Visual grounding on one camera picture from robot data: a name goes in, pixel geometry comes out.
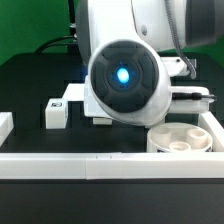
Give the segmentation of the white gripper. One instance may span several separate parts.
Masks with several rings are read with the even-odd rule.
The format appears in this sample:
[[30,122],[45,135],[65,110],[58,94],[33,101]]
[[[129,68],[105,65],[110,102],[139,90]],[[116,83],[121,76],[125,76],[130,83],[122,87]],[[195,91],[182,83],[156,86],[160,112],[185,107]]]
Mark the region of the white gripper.
[[209,110],[211,94],[205,87],[173,86],[170,113],[199,114]]

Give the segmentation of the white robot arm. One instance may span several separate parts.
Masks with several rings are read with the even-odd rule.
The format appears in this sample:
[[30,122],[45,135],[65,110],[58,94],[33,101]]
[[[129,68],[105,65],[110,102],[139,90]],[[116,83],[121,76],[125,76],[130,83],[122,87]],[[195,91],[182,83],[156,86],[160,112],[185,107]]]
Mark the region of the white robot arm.
[[76,25],[86,116],[152,126],[173,106],[194,113],[215,100],[170,78],[179,61],[196,76],[183,48],[224,36],[224,0],[79,0]]

